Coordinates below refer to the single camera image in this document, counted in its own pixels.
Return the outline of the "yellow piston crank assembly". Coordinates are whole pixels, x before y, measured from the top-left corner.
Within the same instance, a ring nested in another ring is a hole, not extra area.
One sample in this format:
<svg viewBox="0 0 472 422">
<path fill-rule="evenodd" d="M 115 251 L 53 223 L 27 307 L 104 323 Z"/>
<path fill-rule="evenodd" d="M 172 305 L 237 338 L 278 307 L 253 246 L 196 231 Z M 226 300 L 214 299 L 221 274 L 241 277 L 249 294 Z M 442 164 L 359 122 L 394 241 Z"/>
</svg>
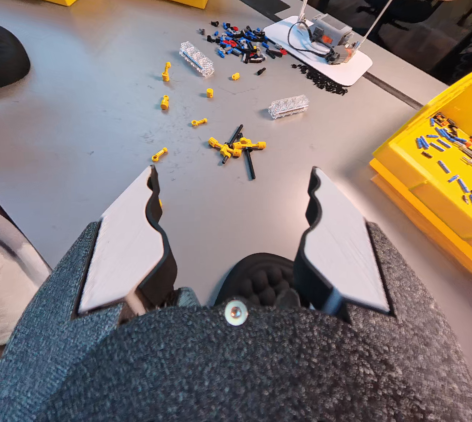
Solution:
<svg viewBox="0 0 472 422">
<path fill-rule="evenodd" d="M 221 144 L 220 142 L 218 142 L 214 137 L 211 137 L 208 140 L 209 146 L 218 149 L 220 154 L 222 155 L 223 157 L 222 164 L 225 164 L 227 160 L 231 157 L 239 158 L 241 156 L 242 149 L 235 147 L 234 145 L 235 145 L 238 135 L 242 132 L 242 129 L 243 129 L 243 124 L 240 124 L 237 130 L 234 132 L 231 139 L 224 144 Z"/>
<path fill-rule="evenodd" d="M 251 159 L 251 152 L 253 150 L 263 150 L 266 148 L 266 143 L 264 141 L 252 142 L 251 139 L 244 137 L 242 133 L 240 133 L 237 137 L 237 140 L 233 142 L 233 148 L 239 149 L 244 153 L 250 179 L 254 180 L 256 178 L 252 159 Z"/>
</svg>

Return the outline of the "grey desk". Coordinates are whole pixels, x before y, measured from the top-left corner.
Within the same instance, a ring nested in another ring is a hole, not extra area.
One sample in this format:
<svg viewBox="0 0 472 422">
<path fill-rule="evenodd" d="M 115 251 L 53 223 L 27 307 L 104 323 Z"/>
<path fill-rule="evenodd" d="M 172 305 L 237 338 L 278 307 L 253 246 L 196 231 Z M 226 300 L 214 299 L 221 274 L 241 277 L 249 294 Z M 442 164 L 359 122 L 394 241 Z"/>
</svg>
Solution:
<svg viewBox="0 0 472 422">
<path fill-rule="evenodd" d="M 363 48 L 373 61 L 368 76 L 343 96 L 317 88 L 288 56 L 268 60 L 257 76 L 258 66 L 220 58 L 196 32 L 211 20 L 272 24 L 240 0 L 209 0 L 204 10 L 168 0 L 78 0 L 70 7 L 1 0 L 0 12 L 1 26 L 19 38 L 32 64 L 28 77 L 1 89 L 1 206 L 51 267 L 167 147 L 156 168 L 176 286 L 191 286 L 212 305 L 243 257 L 294 259 L 318 166 L 417 273 L 471 366 L 471 274 L 382 193 L 369 167 L 372 153 L 443 83 L 372 43 Z M 203 77 L 180 55 L 186 41 L 213 62 L 213 75 Z M 271 118 L 273 101 L 298 95 L 310 101 L 305 112 Z M 191 125 L 203 118 L 206 124 Z M 251 152 L 254 180 L 243 152 L 222 164 L 208 144 L 211 137 L 228 142 L 240 124 L 244 137 L 266 143 Z"/>
</svg>

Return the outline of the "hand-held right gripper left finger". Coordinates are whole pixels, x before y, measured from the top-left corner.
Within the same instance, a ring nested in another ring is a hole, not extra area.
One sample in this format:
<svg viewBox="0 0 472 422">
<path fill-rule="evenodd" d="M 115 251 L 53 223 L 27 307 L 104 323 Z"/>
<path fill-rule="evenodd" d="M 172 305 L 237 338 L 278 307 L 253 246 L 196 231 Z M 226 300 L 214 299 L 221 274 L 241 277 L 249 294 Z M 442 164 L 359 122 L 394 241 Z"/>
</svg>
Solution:
<svg viewBox="0 0 472 422">
<path fill-rule="evenodd" d="M 148 166 L 100 217 L 79 315 L 118 303 L 135 315 L 166 305 L 177 264 L 160 225 L 162 213 L 158 173 Z"/>
</svg>

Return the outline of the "black office chair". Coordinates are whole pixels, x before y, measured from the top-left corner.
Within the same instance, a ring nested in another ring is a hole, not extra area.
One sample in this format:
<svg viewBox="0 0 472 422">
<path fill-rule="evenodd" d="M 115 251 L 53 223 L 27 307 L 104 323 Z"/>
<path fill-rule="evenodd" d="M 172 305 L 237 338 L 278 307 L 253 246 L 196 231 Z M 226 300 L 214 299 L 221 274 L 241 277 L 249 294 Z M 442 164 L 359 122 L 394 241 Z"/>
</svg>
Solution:
<svg viewBox="0 0 472 422">
<path fill-rule="evenodd" d="M 366 5 L 358 6 L 357 13 L 365 12 L 378 16 L 389 0 L 363 0 Z M 391 24 L 406 30 L 399 23 L 416 24 L 426 21 L 442 4 L 442 0 L 392 0 L 381 18 L 381 24 Z"/>
</svg>

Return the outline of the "heap of blue black parts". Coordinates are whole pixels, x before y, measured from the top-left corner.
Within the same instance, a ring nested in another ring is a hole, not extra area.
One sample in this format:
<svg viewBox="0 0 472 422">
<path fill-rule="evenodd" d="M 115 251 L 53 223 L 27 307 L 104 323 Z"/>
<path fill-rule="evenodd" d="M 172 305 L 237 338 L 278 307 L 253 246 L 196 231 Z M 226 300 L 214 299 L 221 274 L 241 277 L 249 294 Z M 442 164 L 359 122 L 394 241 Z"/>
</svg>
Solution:
<svg viewBox="0 0 472 422">
<path fill-rule="evenodd" d="M 440 173 L 440 183 L 447 190 L 454 190 L 461 202 L 471 206 L 471 137 L 458 124 L 443 114 L 435 112 L 427 118 L 428 130 L 415 139 L 421 155 L 434 164 Z"/>
</svg>

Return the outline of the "grey battery box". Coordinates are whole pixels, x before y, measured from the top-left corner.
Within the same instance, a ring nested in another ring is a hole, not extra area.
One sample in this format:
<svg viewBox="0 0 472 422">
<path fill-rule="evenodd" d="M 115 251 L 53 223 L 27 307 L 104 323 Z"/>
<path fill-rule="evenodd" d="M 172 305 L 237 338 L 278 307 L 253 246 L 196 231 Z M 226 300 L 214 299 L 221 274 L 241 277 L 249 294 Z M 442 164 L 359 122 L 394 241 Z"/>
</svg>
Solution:
<svg viewBox="0 0 472 422">
<path fill-rule="evenodd" d="M 357 50 L 352 28 L 329 14 L 321 14 L 311 20 L 310 42 L 327 64 L 338 65 L 351 60 Z"/>
</svg>

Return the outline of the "white board with motor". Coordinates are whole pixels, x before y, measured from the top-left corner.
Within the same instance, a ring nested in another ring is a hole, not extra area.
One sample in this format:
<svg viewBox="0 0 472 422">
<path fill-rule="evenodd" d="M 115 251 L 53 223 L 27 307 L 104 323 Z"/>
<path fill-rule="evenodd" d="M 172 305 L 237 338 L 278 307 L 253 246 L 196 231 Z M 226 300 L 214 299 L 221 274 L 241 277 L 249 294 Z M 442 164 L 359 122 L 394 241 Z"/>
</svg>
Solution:
<svg viewBox="0 0 472 422">
<path fill-rule="evenodd" d="M 265 27 L 264 30 L 270 41 L 281 44 L 301 63 L 313 67 L 344 87 L 354 85 L 373 66 L 372 59 L 360 50 L 347 63 L 327 64 L 322 57 L 312 53 L 315 49 L 310 46 L 306 30 L 299 29 L 298 26 L 292 27 L 297 18 L 285 18 Z"/>
</svg>

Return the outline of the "clear plastic building piece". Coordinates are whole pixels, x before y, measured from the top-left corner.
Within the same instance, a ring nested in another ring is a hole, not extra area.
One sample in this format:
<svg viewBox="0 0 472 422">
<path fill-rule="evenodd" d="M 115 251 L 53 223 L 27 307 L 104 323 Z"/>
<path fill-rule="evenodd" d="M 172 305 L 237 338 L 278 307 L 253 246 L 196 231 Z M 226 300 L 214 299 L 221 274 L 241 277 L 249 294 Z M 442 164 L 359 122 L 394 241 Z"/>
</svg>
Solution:
<svg viewBox="0 0 472 422">
<path fill-rule="evenodd" d="M 277 101 L 273 101 L 268 107 L 268 113 L 272 119 L 305 112 L 309 107 L 309 99 L 305 95 L 298 95 Z"/>
<path fill-rule="evenodd" d="M 209 77 L 214 74 L 214 64 L 199 51 L 191 42 L 183 42 L 180 45 L 180 55 L 203 77 Z"/>
</svg>

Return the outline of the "pile of small building parts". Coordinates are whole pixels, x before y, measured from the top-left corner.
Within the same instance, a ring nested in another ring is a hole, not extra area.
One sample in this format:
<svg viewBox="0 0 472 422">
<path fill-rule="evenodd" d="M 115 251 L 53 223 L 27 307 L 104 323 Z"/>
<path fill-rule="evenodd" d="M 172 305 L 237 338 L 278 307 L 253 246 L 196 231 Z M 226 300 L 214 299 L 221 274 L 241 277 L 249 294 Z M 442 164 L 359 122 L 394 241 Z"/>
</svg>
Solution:
<svg viewBox="0 0 472 422">
<path fill-rule="evenodd" d="M 199 28 L 196 32 L 206 38 L 209 43 L 217 45 L 217 54 L 237 56 L 244 64 L 261 64 L 269 59 L 278 59 L 288 54 L 279 43 L 272 42 L 262 28 L 251 29 L 250 26 L 239 29 L 228 22 L 220 24 L 211 21 L 215 31 Z"/>
</svg>

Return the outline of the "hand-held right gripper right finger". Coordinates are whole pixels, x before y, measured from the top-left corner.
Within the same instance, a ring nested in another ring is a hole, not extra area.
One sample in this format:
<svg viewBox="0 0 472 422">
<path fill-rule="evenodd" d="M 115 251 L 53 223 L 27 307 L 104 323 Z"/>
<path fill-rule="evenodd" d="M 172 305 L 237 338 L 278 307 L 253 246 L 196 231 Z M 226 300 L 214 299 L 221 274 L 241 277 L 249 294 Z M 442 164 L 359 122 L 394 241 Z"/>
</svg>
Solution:
<svg viewBox="0 0 472 422">
<path fill-rule="evenodd" d="M 297 292 L 316 310 L 346 315 L 347 305 L 391 314 L 388 291 L 362 213 L 315 166 L 310 172 L 309 227 L 294 260 Z"/>
</svg>

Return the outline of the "heap of black tiny parts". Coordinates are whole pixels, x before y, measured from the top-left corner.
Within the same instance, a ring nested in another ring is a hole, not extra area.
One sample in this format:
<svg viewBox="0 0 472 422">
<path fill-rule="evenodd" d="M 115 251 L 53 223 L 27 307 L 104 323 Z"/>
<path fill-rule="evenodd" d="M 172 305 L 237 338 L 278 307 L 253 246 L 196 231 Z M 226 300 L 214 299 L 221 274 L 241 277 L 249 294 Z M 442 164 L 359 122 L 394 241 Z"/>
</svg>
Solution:
<svg viewBox="0 0 472 422">
<path fill-rule="evenodd" d="M 321 90 L 341 96 L 348 92 L 346 87 L 336 83 L 309 65 L 294 63 L 291 65 L 291 67 L 292 69 L 299 70 L 308 80 L 313 82 L 313 84 Z"/>
</svg>

